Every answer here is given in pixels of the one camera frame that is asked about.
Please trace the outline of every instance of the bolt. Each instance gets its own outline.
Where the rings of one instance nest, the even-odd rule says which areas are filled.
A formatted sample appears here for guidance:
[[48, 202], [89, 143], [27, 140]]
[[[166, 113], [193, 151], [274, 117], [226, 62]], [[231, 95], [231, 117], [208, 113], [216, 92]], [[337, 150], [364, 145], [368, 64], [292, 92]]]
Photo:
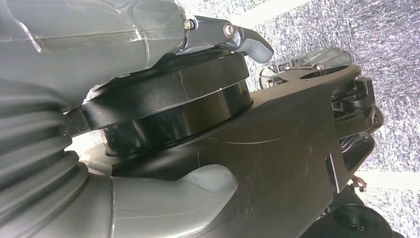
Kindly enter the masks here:
[[194, 21], [191, 19], [184, 21], [184, 28], [186, 30], [194, 30]]
[[227, 38], [232, 38], [235, 35], [235, 28], [230, 22], [226, 22], [223, 27], [223, 32]]
[[324, 66], [323, 65], [321, 65], [321, 64], [314, 64], [313, 65], [313, 69], [314, 70], [318, 70], [318, 71], [321, 71], [321, 70], [323, 70], [324, 69]]

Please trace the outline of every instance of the gray plastic lever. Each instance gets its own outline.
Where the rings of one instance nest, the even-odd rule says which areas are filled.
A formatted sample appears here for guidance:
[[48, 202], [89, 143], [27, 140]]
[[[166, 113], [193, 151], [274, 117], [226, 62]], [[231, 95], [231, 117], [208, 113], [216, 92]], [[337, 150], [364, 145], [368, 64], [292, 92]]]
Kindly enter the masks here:
[[194, 28], [188, 31], [185, 46], [177, 55], [206, 50], [230, 40], [223, 32], [224, 25], [231, 24], [227, 20], [194, 16], [191, 21], [194, 22]]
[[241, 32], [241, 45], [234, 52], [245, 52], [258, 63], [268, 62], [274, 54], [270, 44], [257, 32], [238, 27]]

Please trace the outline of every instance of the gray plastic body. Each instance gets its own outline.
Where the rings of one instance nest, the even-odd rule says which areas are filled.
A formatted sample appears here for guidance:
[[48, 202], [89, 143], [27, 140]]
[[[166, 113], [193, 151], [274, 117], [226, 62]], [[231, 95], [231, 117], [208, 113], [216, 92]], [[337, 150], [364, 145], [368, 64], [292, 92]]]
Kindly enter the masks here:
[[181, 237], [204, 229], [235, 193], [221, 165], [178, 181], [89, 173], [64, 152], [70, 105], [51, 89], [0, 79], [1, 238]]
[[0, 18], [0, 78], [54, 89], [73, 105], [185, 37], [174, 0], [2, 0]]

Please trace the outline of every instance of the clear plastic wrap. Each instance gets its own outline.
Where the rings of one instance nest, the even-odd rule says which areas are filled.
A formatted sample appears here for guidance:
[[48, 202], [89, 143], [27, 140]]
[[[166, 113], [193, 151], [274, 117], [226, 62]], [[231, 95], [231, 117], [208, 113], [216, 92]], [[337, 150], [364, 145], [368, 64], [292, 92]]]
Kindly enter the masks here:
[[0, 19], [0, 78], [77, 103], [96, 83], [153, 66], [185, 37], [175, 0], [0, 0]]
[[0, 43], [27, 41], [40, 53], [184, 37], [182, 9], [173, 0], [1, 0], [0, 4]]

